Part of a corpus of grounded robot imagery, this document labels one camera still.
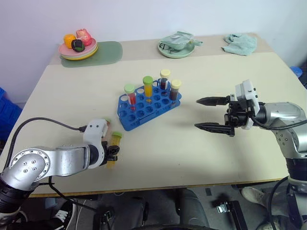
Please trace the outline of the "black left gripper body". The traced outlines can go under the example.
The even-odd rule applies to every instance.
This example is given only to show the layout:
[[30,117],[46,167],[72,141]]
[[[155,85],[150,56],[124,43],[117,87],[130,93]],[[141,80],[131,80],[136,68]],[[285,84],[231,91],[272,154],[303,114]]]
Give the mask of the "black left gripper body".
[[102,141],[101,144],[102,144],[102,147],[103,147],[103,150],[104,150],[104,159],[103,159],[102,163],[100,164],[102,166],[102,165],[107,164],[109,161],[111,161],[112,155],[108,155],[108,147],[109,147],[108,142]]

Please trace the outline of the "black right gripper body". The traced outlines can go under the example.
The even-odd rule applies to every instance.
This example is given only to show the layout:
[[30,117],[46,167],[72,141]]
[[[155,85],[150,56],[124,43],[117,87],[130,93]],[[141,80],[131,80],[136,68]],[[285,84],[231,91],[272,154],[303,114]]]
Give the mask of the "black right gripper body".
[[225,126],[236,128],[251,128],[252,119],[249,114],[252,112],[251,100],[237,100],[234,94],[227,96],[228,109],[224,115]]

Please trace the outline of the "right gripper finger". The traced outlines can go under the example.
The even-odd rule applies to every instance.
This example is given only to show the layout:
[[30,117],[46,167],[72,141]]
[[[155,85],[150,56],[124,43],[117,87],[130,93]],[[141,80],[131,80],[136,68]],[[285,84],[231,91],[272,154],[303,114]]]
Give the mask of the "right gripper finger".
[[228,125],[220,125],[218,123],[198,123],[194,126],[211,133],[226,134],[231,137],[235,136],[235,128]]
[[205,106],[217,106],[217,105],[227,105],[230,102],[230,96],[226,97],[204,97],[198,99],[196,103]]

